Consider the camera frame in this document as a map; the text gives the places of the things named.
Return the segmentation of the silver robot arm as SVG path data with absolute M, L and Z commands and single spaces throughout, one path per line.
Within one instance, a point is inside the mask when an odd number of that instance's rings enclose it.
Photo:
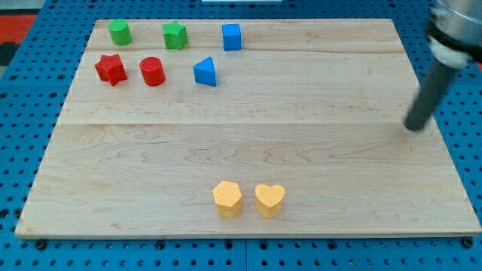
M 437 0 L 426 36 L 437 68 L 457 70 L 481 62 L 481 0 Z

